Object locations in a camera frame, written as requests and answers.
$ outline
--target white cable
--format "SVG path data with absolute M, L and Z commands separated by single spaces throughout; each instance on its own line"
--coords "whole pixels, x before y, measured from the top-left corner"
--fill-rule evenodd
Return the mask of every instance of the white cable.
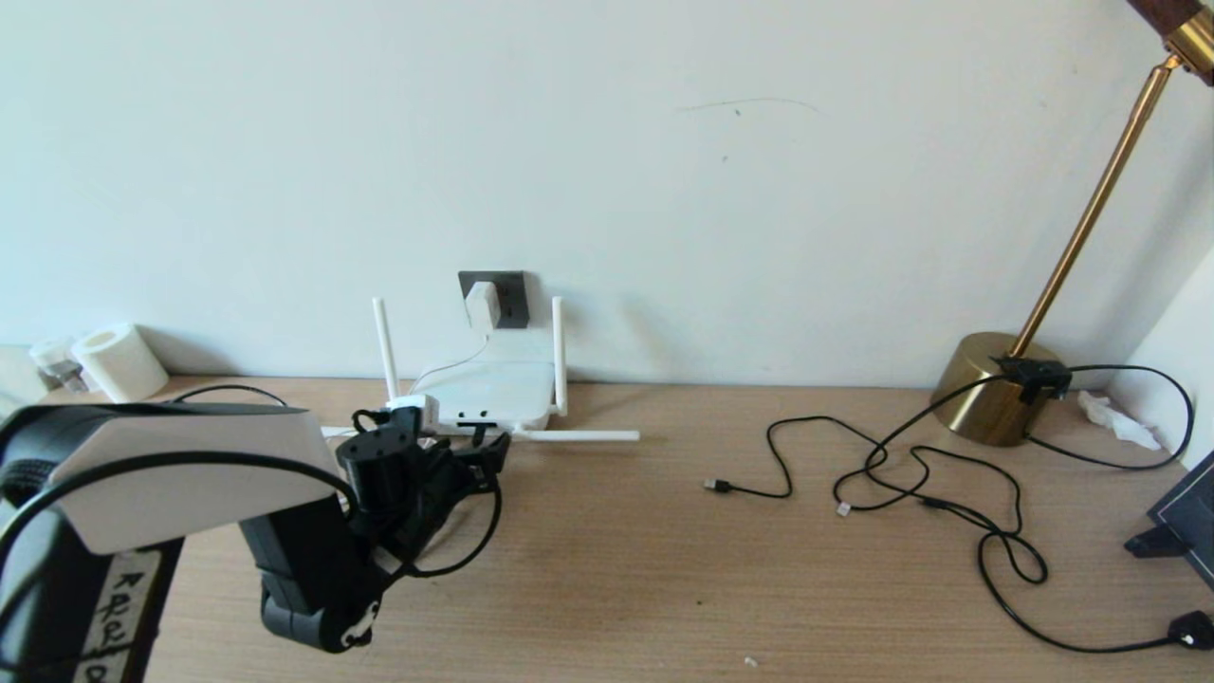
M 413 381 L 413 385 L 409 386 L 409 391 L 405 392 L 405 394 L 407 395 L 408 394 L 413 394 L 413 391 L 416 389 L 419 382 L 421 382 L 422 380 L 425 380 L 426 377 L 430 377 L 431 375 L 433 375 L 436 372 L 441 372 L 441 371 L 444 371 L 444 370 L 450 370 L 453 368 L 458 368 L 458 366 L 461 366 L 464 364 L 470 364 L 470 363 L 475 362 L 477 359 L 477 357 L 480 357 L 484 352 L 484 349 L 488 348 L 488 346 L 489 346 L 489 335 L 486 334 L 484 335 L 484 343 L 481 345 L 481 348 L 477 349 L 475 354 L 472 354 L 471 357 L 464 359 L 463 362 L 452 364 L 449 366 L 442 366 L 442 368 L 436 368 L 435 370 L 427 370 L 426 372 L 421 374 L 420 377 L 418 377 L 416 380 Z

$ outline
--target black plug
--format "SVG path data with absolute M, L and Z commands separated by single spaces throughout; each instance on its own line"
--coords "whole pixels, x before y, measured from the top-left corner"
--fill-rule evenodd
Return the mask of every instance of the black plug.
M 724 479 L 705 479 L 704 489 L 716 491 L 717 494 L 728 494 L 730 491 L 733 491 L 733 485 Z
M 1168 637 L 1190 650 L 1214 650 L 1214 621 L 1203 611 L 1191 611 L 1172 620 Z

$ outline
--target gold lamp base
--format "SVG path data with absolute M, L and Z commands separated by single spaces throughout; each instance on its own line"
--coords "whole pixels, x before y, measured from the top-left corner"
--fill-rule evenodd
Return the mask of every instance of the gold lamp base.
M 978 331 L 961 338 L 931 400 L 937 402 L 971 382 L 1002 375 L 993 359 L 1008 355 L 1016 336 L 1002 331 Z M 1025 354 L 1039 362 L 1059 360 L 1053 353 L 1029 345 Z M 987 446 L 1015 446 L 1050 400 L 1049 392 L 1039 392 L 1031 404 L 1020 400 L 1021 386 L 997 381 L 970 389 L 936 409 L 936 417 L 957 434 Z

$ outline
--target wall outlet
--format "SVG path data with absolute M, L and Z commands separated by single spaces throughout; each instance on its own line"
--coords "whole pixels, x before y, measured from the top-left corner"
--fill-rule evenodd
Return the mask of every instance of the wall outlet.
M 527 326 L 527 323 L 531 321 L 531 312 L 527 309 L 527 285 L 523 283 L 523 271 L 461 269 L 459 285 L 465 298 L 477 281 L 492 281 L 498 289 L 498 307 L 501 309 L 498 329 L 523 329 Z

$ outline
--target white power adapter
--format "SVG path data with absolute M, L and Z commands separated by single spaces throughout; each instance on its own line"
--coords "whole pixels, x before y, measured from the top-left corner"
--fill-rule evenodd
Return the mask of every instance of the white power adapter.
M 467 323 L 473 331 L 484 336 L 493 334 L 501 319 L 497 285 L 483 279 L 473 284 L 467 290 L 467 296 L 464 296 L 464 309 L 467 311 Z

